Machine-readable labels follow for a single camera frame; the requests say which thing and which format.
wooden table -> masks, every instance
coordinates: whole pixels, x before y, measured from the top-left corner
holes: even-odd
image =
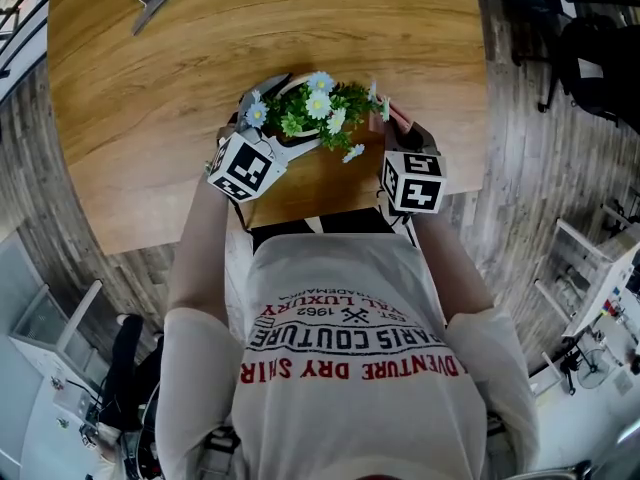
[[[141,11],[136,0],[50,4],[60,141],[106,254],[179,240],[217,129],[245,90],[287,71],[376,79],[436,137],[448,191],[481,188],[487,104],[477,0],[170,0],[132,37]],[[370,148],[346,178],[338,154],[294,161],[251,218],[368,206],[381,152]]]

shirt sleeve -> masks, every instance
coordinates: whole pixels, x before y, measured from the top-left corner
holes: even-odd
[[[156,444],[167,480],[195,478],[200,445],[231,412],[242,347],[216,318],[174,309],[164,324]]]
[[[487,408],[502,419],[518,469],[529,470],[539,450],[538,416],[526,361],[510,315],[499,308],[473,315],[457,314],[445,336],[478,385]]]

forearm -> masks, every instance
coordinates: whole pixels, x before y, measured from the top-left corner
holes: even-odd
[[[229,201],[203,176],[198,183],[169,279],[168,309],[189,307],[227,325],[224,252]]]
[[[493,297],[449,223],[440,215],[420,214],[413,226],[447,322],[458,313],[491,308]]]

black chair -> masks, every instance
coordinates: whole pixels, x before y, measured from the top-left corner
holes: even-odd
[[[544,57],[512,52],[517,66],[522,61],[551,64],[547,100],[538,103],[538,110],[544,113],[551,108],[560,81],[575,105],[616,125],[620,118],[640,133],[634,108],[635,83],[640,79],[640,27],[617,28],[611,18],[600,15],[569,19],[558,10],[560,0],[508,1],[540,33],[547,48]],[[599,66],[601,76],[583,76],[581,61]]]

artificial flower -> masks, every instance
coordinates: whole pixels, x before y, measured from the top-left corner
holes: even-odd
[[[317,90],[307,100],[307,112],[315,119],[327,117],[331,111],[331,100],[326,92]]]
[[[256,101],[252,103],[249,110],[245,113],[245,118],[249,126],[254,128],[260,128],[267,120],[267,111],[269,109],[262,101]]]
[[[364,144],[356,144],[353,146],[349,152],[342,159],[342,163],[346,164],[351,162],[355,157],[360,156],[364,152]]]
[[[369,87],[369,95],[367,96],[367,99],[369,101],[378,101],[378,98],[376,97],[376,88],[377,84],[374,80],[373,82],[371,82],[371,87]]]
[[[311,87],[312,91],[322,91],[329,94],[336,83],[328,73],[325,73],[324,71],[316,71],[311,75],[311,77],[309,77],[309,80],[307,80],[307,85]]]
[[[344,118],[347,115],[347,109],[339,108],[334,110],[333,113],[327,118],[327,127],[331,135],[335,135],[342,129],[344,124]]]
[[[386,123],[389,120],[391,100],[388,97],[382,98],[382,120]]]

